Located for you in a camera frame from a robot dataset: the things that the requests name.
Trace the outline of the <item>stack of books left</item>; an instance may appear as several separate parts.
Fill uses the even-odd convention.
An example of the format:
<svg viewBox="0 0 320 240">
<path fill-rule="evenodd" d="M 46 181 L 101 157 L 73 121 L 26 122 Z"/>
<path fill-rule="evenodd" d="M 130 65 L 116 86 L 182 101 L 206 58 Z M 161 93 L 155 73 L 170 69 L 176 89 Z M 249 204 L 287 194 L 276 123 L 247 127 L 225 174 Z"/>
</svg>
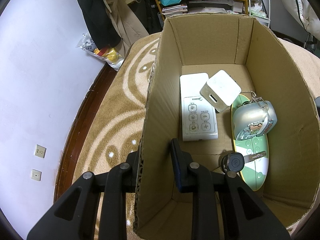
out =
<svg viewBox="0 0 320 240">
<path fill-rule="evenodd" d="M 162 14 L 165 17 L 170 17 L 170 16 L 174 16 L 174 15 L 181 15 L 181 14 L 185 14 L 188 12 L 188 7 L 186 4 L 178 4 L 175 6 L 171 6 L 171 7 L 164 7 L 162 9 Z"/>
</svg>

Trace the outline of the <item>beige trench coat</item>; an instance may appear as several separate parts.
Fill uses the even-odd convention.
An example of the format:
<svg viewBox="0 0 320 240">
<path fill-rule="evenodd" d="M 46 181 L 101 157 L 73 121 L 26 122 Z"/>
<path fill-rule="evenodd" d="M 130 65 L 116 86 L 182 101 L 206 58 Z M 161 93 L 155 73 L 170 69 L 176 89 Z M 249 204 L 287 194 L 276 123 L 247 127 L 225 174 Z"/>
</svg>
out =
<svg viewBox="0 0 320 240">
<path fill-rule="evenodd" d="M 128 5 L 128 2 L 132 3 L 136 1 L 137 0 L 104 0 L 106 13 L 117 34 L 120 36 L 120 42 L 115 46 L 115 49 L 122 57 L 127 55 L 130 47 L 136 41 L 149 35 L 142 22 L 140 22 Z"/>
</svg>

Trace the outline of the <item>upper wall socket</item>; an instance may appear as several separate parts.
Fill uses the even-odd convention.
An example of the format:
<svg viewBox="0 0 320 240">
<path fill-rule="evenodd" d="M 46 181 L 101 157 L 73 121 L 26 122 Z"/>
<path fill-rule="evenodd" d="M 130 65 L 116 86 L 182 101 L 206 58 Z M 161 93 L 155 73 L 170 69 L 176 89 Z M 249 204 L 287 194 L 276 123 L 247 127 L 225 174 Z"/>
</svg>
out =
<svg viewBox="0 0 320 240">
<path fill-rule="evenodd" d="M 46 148 L 41 145 L 36 145 L 34 155 L 39 158 L 44 158 L 46 154 Z"/>
</svg>

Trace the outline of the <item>white square charger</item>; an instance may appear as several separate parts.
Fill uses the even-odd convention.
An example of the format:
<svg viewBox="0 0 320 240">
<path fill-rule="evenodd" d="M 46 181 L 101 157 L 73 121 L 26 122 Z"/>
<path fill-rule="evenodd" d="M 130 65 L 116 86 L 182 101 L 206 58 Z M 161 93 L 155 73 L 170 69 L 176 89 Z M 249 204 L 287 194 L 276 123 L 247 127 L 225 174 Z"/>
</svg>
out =
<svg viewBox="0 0 320 240">
<path fill-rule="evenodd" d="M 219 113 L 230 107 L 240 92 L 240 86 L 224 70 L 210 77 L 200 90 L 200 94 Z"/>
</svg>

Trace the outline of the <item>white trolley cart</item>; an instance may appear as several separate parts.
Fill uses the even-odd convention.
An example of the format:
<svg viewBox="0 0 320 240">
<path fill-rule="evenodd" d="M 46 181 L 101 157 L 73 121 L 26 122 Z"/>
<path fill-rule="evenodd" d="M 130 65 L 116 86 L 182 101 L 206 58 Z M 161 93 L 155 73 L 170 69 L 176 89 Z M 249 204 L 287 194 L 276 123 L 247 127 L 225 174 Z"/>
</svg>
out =
<svg viewBox="0 0 320 240">
<path fill-rule="evenodd" d="M 271 0 L 248 0 L 248 14 L 255 17 L 262 25 L 270 27 Z"/>
</svg>

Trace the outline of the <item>cardboard box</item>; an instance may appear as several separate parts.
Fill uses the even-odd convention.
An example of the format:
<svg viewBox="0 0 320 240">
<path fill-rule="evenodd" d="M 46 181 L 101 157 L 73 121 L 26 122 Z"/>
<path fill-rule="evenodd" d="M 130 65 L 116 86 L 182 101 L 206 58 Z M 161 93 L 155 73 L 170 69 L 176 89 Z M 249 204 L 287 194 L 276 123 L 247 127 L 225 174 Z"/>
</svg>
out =
<svg viewBox="0 0 320 240">
<path fill-rule="evenodd" d="M 225 70 L 245 93 L 270 100 L 279 121 L 268 136 L 271 169 L 262 200 L 291 238 L 318 239 L 319 116 L 310 82 L 293 54 L 255 18 L 184 14 L 167 18 L 146 100 L 135 200 L 135 233 L 143 239 L 190 239 L 191 195 L 174 185 L 167 151 L 182 137 L 182 74 Z"/>
</svg>

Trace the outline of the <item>green oval remote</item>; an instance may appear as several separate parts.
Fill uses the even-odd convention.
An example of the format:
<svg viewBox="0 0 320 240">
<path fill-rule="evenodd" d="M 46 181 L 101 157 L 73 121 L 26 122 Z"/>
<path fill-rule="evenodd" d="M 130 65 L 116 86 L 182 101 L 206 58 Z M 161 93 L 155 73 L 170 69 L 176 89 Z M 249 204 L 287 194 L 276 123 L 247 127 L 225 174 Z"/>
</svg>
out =
<svg viewBox="0 0 320 240">
<path fill-rule="evenodd" d="M 249 162 L 239 172 L 243 181 L 253 190 L 258 191 L 264 184 L 269 165 L 269 146 L 267 135 L 252 137 L 245 140 L 236 139 L 234 113 L 249 98 L 239 94 L 231 106 L 231 125 L 233 136 L 233 147 Z"/>
</svg>

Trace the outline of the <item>stack of books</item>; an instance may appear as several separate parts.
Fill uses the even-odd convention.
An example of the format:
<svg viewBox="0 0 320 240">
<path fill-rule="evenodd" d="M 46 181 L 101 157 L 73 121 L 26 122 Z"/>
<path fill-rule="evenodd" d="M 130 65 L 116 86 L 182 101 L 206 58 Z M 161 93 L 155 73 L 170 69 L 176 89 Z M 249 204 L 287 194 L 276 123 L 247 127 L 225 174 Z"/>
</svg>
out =
<svg viewBox="0 0 320 240">
<path fill-rule="evenodd" d="M 243 2 L 234 0 L 199 0 L 187 3 L 188 12 L 191 13 L 223 13 L 242 14 Z"/>
<path fill-rule="evenodd" d="M 186 4 L 178 4 L 175 6 L 171 6 L 171 7 L 164 7 L 162 9 L 162 14 L 165 17 L 170 17 L 170 16 L 174 16 L 174 15 L 181 15 L 181 14 L 185 14 L 188 12 L 188 7 Z"/>
</svg>

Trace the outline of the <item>plastic snack bag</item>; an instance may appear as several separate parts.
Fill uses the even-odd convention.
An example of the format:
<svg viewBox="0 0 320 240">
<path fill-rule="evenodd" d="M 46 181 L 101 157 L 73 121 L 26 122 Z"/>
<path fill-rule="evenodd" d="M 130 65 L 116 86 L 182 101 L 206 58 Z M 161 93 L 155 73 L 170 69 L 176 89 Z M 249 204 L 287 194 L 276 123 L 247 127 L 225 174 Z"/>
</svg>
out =
<svg viewBox="0 0 320 240">
<path fill-rule="evenodd" d="M 98 49 L 95 42 L 91 38 L 89 33 L 83 34 L 82 39 L 76 45 L 76 48 L 80 48 L 87 52 L 89 55 L 105 61 L 111 68 L 118 71 L 124 62 L 124 58 L 119 54 L 115 48 L 106 46 L 103 49 Z"/>
</svg>

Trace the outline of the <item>white Midea remote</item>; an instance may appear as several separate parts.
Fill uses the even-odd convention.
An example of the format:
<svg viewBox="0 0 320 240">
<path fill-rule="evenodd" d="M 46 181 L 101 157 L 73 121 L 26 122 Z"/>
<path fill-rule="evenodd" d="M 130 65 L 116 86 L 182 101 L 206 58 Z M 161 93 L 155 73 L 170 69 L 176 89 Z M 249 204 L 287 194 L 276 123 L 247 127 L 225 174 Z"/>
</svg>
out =
<svg viewBox="0 0 320 240">
<path fill-rule="evenodd" d="M 207 73 L 180 76 L 183 141 L 218 138 L 215 108 L 200 94 L 208 79 Z"/>
</svg>

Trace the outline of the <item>beige patterned blanket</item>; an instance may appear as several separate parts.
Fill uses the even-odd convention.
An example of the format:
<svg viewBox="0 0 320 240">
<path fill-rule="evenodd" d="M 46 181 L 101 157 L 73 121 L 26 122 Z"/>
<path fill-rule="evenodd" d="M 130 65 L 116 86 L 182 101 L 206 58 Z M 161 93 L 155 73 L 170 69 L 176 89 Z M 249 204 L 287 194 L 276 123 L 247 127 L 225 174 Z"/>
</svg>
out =
<svg viewBox="0 0 320 240">
<path fill-rule="evenodd" d="M 125 161 L 126 156 L 136 151 L 142 136 L 145 118 L 145 103 L 149 85 L 150 71 L 156 58 L 160 33 L 141 38 L 131 47 L 121 70 L 106 92 L 97 114 L 84 141 L 80 157 L 74 171 L 73 182 L 86 171 L 100 174 Z M 278 38 L 302 72 L 311 94 L 319 96 L 319 58 L 302 47 L 284 38 Z M 289 205 L 264 198 L 289 232 L 296 229 L 297 220 L 304 223 L 310 219 L 305 216 L 306 207 Z M 133 231 L 134 193 L 126 199 L 127 239 L 143 239 Z"/>
</svg>

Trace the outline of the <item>silver cartoon earbud case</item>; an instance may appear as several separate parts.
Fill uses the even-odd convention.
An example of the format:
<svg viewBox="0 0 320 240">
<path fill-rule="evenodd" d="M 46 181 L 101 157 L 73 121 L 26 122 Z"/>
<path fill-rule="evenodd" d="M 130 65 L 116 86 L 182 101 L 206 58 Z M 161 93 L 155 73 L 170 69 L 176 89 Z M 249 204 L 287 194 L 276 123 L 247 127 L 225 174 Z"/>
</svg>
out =
<svg viewBox="0 0 320 240">
<path fill-rule="evenodd" d="M 235 140 L 247 140 L 266 135 L 278 119 L 270 101 L 258 97 L 255 92 L 249 99 L 239 94 L 231 106 L 231 125 Z"/>
</svg>

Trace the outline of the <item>black hanging coat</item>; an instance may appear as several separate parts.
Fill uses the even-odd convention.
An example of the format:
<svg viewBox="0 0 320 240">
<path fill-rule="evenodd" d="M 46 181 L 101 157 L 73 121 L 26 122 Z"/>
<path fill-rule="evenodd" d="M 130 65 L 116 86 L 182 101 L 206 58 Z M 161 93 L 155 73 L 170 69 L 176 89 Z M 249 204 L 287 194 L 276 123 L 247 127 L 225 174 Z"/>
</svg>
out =
<svg viewBox="0 0 320 240">
<path fill-rule="evenodd" d="M 88 32 L 98 49 L 106 46 L 114 48 L 121 37 L 106 13 L 104 0 L 77 0 Z"/>
</svg>

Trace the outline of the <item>black key bunch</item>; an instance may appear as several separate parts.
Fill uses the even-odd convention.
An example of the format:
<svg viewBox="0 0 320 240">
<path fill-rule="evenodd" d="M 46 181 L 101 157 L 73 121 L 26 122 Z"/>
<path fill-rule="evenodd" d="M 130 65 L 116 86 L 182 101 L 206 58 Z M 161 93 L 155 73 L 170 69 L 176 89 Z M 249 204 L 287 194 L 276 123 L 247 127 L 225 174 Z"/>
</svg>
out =
<svg viewBox="0 0 320 240">
<path fill-rule="evenodd" d="M 249 154 L 245 156 L 243 156 L 239 152 L 229 153 L 221 159 L 221 170 L 224 173 L 227 173 L 229 171 L 238 173 L 244 168 L 246 163 L 250 163 L 252 161 L 266 156 L 266 151 L 261 151 L 255 154 Z"/>
</svg>

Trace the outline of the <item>wall socket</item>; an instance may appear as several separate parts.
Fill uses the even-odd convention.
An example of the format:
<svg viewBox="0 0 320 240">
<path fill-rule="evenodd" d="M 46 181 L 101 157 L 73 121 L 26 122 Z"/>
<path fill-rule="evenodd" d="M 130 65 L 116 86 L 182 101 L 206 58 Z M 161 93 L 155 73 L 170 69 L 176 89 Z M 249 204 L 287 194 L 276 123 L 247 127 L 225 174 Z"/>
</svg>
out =
<svg viewBox="0 0 320 240">
<path fill-rule="evenodd" d="M 36 145 L 34 155 L 39 158 L 44 158 L 46 154 L 46 148 L 41 145 Z"/>
<path fill-rule="evenodd" d="M 38 171 L 38 170 L 35 170 L 35 169 L 32 169 L 31 170 L 31 179 L 35 180 L 35 181 L 40 181 L 41 180 L 41 176 L 42 176 L 42 172 L 41 171 Z"/>
</svg>

